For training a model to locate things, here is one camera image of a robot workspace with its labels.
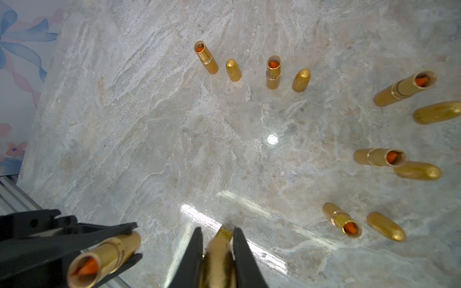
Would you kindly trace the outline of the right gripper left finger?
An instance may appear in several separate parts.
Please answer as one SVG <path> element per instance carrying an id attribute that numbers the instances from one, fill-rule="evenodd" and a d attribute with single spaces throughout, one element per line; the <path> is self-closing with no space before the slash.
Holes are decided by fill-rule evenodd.
<path id="1" fill-rule="evenodd" d="M 201 228 L 196 228 L 169 288 L 198 288 L 204 252 Z"/>

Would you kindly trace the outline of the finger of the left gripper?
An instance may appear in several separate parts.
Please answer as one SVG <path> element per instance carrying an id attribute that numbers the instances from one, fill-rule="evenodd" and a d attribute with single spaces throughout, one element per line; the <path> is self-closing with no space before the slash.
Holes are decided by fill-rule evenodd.
<path id="1" fill-rule="evenodd" d="M 91 261 L 96 263 L 93 267 L 97 265 L 96 273 L 91 274 L 94 278 L 91 287 L 103 286 L 136 265 L 142 258 L 142 253 L 132 253 L 128 258 L 119 256 L 118 253 L 91 253 Z"/>
<path id="2" fill-rule="evenodd" d="M 1 241 L 1 273 L 19 274 L 55 260 L 80 252 L 107 238 L 128 234 L 138 225 L 135 222 L 116 226 L 79 224 L 78 229 L 88 228 L 88 232 L 39 237 L 38 230 L 20 228 L 12 238 Z"/>

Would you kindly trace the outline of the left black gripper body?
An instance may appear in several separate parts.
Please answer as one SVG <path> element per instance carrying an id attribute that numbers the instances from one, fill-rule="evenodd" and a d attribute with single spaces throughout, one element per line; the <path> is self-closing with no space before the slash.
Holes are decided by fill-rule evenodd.
<path id="1" fill-rule="evenodd" d="M 77 224 L 59 210 L 25 211 L 1 216 L 1 287 L 66 288 L 62 259 L 50 239 Z"/>

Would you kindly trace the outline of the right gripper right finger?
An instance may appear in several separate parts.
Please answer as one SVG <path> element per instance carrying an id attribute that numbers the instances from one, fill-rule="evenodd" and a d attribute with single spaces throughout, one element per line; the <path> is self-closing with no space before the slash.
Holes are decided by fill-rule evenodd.
<path id="1" fill-rule="evenodd" d="M 241 228 L 234 229 L 233 251 L 238 288 L 268 288 Z"/>

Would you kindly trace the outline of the gold lipstick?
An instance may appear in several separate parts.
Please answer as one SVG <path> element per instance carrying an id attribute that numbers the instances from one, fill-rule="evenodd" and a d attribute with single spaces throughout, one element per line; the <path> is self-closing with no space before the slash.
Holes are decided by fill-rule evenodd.
<path id="1" fill-rule="evenodd" d="M 428 90 L 436 84 L 437 80 L 435 72 L 421 71 L 378 92 L 373 101 L 379 107 L 389 106 Z"/>
<path id="2" fill-rule="evenodd" d="M 282 60 L 279 56 L 273 55 L 267 61 L 267 87 L 271 90 L 278 88 L 282 76 Z"/>
<path id="3" fill-rule="evenodd" d="M 347 212 L 343 211 L 337 205 L 327 202 L 322 210 L 331 220 L 332 224 L 341 229 L 342 232 L 350 238 L 359 238 L 362 235 L 362 228 Z"/>
<path id="4" fill-rule="evenodd" d="M 399 149 L 366 148 L 354 152 L 354 161 L 374 167 L 398 168 L 406 163 L 406 154 Z"/>
<path id="5" fill-rule="evenodd" d="M 210 74 L 216 74 L 218 72 L 218 64 L 203 41 L 195 43 L 194 51 Z"/>
<path id="6" fill-rule="evenodd" d="M 137 231 L 117 235 L 82 253 L 69 266 L 67 284 L 71 288 L 94 288 L 119 270 L 141 246 Z"/>

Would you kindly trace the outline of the gold lipstick cap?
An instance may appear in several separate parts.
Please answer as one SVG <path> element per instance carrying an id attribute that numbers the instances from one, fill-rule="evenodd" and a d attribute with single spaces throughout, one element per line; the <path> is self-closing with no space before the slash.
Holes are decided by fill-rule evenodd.
<path id="1" fill-rule="evenodd" d="M 207 244 L 199 277 L 199 288 L 236 288 L 237 273 L 233 254 L 233 232 L 221 226 Z"/>
<path id="2" fill-rule="evenodd" d="M 229 79 L 232 82 L 238 82 L 242 78 L 240 67 L 238 63 L 233 59 L 229 59 L 226 62 L 226 71 L 228 73 Z"/>
<path id="3" fill-rule="evenodd" d="M 367 224 L 389 240 L 396 242 L 406 241 L 405 231 L 393 220 L 379 212 L 371 212 L 367 216 Z"/>
<path id="4" fill-rule="evenodd" d="M 413 113 L 413 119 L 420 125 L 429 125 L 452 120 L 460 115 L 461 102 L 449 101 L 419 108 Z"/>
<path id="5" fill-rule="evenodd" d="M 297 92 L 301 93 L 304 92 L 310 83 L 311 80 L 311 72 L 308 69 L 300 70 L 294 78 L 292 83 L 292 89 Z"/>
<path id="6" fill-rule="evenodd" d="M 441 168 L 425 162 L 406 162 L 393 170 L 397 176 L 411 180 L 435 181 L 443 177 Z"/>

